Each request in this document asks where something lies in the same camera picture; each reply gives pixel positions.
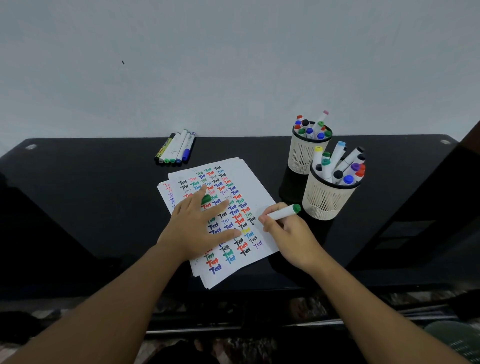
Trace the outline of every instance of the white mesh cup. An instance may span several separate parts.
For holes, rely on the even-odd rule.
[[[304,136],[298,135],[294,128],[292,128],[292,134],[290,153],[288,154],[288,167],[295,173],[308,174],[308,169],[312,164],[315,147],[321,146],[325,151],[328,142],[332,137],[330,136],[322,140],[308,139]]]
[[[360,183],[361,181],[350,186],[339,186],[327,182],[318,177],[313,166],[310,166],[302,200],[303,209],[317,220],[331,220],[339,213]]]

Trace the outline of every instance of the right hand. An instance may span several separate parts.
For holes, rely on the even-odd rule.
[[[267,207],[258,220],[263,224],[264,231],[272,235],[284,258],[310,274],[320,264],[325,252],[299,216],[291,215],[277,221],[267,216],[284,207],[287,207],[284,202]]]

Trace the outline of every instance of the person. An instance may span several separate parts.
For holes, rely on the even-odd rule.
[[[135,264],[5,363],[133,363],[154,306],[178,266],[240,236],[236,229],[206,232],[206,222],[225,210],[228,201],[201,211],[205,191],[203,185],[175,207],[157,243]],[[327,254],[303,219],[293,215],[274,221],[266,216],[285,206],[270,206],[259,216],[263,230],[286,260],[320,285],[369,363],[468,363],[368,291]]]

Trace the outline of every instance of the desk surface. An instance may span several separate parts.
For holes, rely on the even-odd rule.
[[[242,148],[232,147],[236,140],[197,138],[189,162],[177,167],[158,166],[153,161],[165,138],[29,139],[0,158],[0,173],[8,186],[18,188],[95,258],[115,259],[122,270],[156,242],[168,223],[170,214],[156,186],[169,172],[240,157],[273,199],[280,201],[278,190],[290,137],[244,137],[242,145],[246,147]],[[327,150],[337,140],[339,137],[334,137]],[[350,147],[366,148],[367,173],[338,216],[325,228],[320,226],[319,234],[325,249],[346,265],[451,152],[456,141],[446,135],[342,136],[341,140]],[[36,148],[26,149],[30,144]],[[212,150],[225,152],[215,157]],[[258,158],[265,154],[275,159]],[[276,263],[281,259],[277,253],[251,264],[214,290],[301,288],[302,283]],[[385,276],[382,272],[363,273],[362,281],[383,284]],[[392,273],[390,279],[390,284],[415,284],[416,279],[425,283],[425,276],[415,277],[404,270]],[[442,278],[430,280],[439,283]],[[200,279],[191,277],[188,264],[180,267],[172,282],[170,292],[204,290]],[[74,290],[55,295],[84,294]]]

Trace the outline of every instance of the finger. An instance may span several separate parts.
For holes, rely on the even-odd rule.
[[[190,204],[188,205],[188,208],[195,208],[195,209],[199,210],[200,207],[202,206],[201,205],[202,198],[205,196],[206,191],[207,191],[207,185],[202,184],[202,187],[200,187],[200,190],[198,190],[197,192],[195,192],[193,194],[192,200],[191,200]]]
[[[271,205],[265,209],[265,211],[262,213],[262,215],[269,214],[271,212],[277,211],[281,208],[287,207],[288,205],[285,202],[279,202],[278,204]]]
[[[181,200],[173,209],[172,216],[178,215],[182,209],[185,208],[185,201],[187,201],[188,197]]]
[[[221,204],[218,204],[217,206],[214,206],[214,207],[211,207],[211,208],[205,210],[202,213],[205,221],[208,221],[211,218],[217,216],[220,212],[225,210],[229,204],[230,204],[230,202],[228,200],[225,200],[225,201],[222,201]]]
[[[280,239],[286,232],[281,228],[280,225],[277,224],[275,220],[267,215],[260,215],[258,217],[258,221],[260,221],[264,226],[264,231],[269,232],[270,235],[273,236],[275,241]]]
[[[214,244],[221,244],[224,242],[227,242],[229,240],[232,240],[233,238],[237,238],[241,235],[240,230],[237,229],[228,229],[222,232],[219,232],[218,234],[215,234],[212,236],[212,240]]]

